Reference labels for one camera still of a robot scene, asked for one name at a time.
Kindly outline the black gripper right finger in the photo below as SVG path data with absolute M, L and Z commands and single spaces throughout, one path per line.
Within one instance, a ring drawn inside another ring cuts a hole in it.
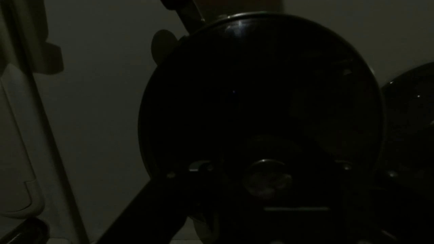
M 381 229 L 399 244 L 434 244 L 433 176 L 382 171 L 374 189 Z

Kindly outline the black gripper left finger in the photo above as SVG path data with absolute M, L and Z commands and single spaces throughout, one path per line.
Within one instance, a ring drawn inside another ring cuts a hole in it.
M 157 176 L 137 194 L 96 244 L 169 244 L 194 210 L 197 176 Z

